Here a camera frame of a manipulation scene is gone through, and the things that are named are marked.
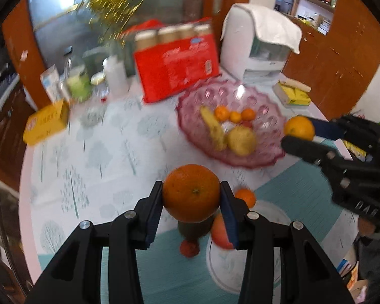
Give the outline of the green label plastic bottle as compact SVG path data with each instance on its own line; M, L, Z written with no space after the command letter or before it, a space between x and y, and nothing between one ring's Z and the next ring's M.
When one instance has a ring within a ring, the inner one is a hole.
M65 61L64 77L72 98L84 102L90 98L92 89L87 68L79 58L69 56Z

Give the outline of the large orange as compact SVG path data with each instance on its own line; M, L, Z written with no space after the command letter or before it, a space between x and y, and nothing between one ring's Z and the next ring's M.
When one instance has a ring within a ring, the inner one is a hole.
M163 204L179 222L202 222L219 207L220 180L202 165L178 167L163 182Z

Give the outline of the large red apple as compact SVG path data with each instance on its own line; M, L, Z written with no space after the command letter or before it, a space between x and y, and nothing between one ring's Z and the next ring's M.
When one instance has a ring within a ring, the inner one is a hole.
M221 213L218 213L213 221L213 225L211 227L211 239L221 249L234 249L233 245L229 241L229 237L227 235L226 227L224 224L224 218L222 217Z

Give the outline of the yellow flat box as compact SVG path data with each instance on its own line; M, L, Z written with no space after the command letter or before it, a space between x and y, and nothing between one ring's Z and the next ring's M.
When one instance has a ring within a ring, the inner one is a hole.
M23 133L24 143L36 145L65 129L69 120L69 105L65 100L44 107L27 120Z

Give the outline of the teal printed placemat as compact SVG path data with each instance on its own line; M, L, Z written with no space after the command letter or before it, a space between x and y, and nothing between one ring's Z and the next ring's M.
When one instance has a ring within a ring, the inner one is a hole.
M355 225L348 213L331 201L331 190L320 170L293 157L272 167L247 170L210 159L186 157L212 170L232 189L255 193L254 210L273 222L301 221L333 263L339 263L353 241ZM83 220L109 222L133 209L158 180L181 166L176 158L127 162L100 167L68 165L57 172L49 166L31 179L31 219L37 255L46 266L72 230ZM218 247L209 235L200 240L192 259L180 254L182 235L168 212L160 217L150 249L137 260L146 303L236 303L246 253Z

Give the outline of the spotted yellow banana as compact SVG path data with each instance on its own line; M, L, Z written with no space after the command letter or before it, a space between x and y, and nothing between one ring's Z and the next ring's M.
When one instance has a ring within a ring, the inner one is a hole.
M213 142L214 148L217 151L223 151L227 148L226 133L221 127L220 122L217 121L215 115L206 106L200 107L201 117L206 124L210 139Z

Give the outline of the small white blue carton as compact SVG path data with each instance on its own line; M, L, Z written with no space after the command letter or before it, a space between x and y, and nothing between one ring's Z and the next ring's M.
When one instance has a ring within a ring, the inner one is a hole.
M59 90L60 75L55 65L44 71L40 75L40 80L52 104L62 99Z

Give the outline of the small red apple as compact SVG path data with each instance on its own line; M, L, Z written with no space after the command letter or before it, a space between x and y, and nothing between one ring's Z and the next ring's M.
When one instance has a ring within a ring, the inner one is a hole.
M200 252L200 246L198 242L191 242L184 239L180 245L180 253L186 258L192 258L198 255Z

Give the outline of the red drink multipack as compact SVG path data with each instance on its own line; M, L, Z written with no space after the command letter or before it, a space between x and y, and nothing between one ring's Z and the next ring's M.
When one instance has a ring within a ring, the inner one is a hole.
M132 29L144 102L160 102L220 73L210 18L176 25L151 19Z

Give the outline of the pink glass fruit bowl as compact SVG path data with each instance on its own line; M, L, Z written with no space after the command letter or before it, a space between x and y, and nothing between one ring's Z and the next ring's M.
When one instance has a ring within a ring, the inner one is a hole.
M240 124L234 124L228 120L220 124L226 136L236 126L251 128L257 137L256 150L246 157L240 157L229 149L228 142L226 150L215 150L200 114L201 106L208 107L213 114L217 106L225 106L230 112L240 113L246 108L253 109L257 116L251 122L242 120ZM241 82L219 77L200 80L178 98L176 110L178 125L187 140L205 155L222 163L255 169L273 165L285 156L281 139L286 118L278 105L254 86L245 86Z

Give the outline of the white appliance with cloth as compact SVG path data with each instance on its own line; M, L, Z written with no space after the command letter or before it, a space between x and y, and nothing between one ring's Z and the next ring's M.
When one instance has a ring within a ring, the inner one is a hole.
M278 76L290 54L299 54L301 28L265 6L233 4L223 23L220 65L245 83Z

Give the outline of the yellow-orange orange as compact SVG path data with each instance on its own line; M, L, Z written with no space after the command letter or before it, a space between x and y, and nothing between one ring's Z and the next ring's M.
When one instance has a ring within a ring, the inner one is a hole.
M290 118L284 125L284 135L289 135L312 141L315 136L315 129L313 123L303 115L297 115Z

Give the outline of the white plastic bottle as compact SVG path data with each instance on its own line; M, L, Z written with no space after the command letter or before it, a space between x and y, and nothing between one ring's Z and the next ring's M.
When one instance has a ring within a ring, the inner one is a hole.
M109 56L103 61L103 71L110 93L115 97L122 97L129 91L129 84L125 72L125 65L116 55Z

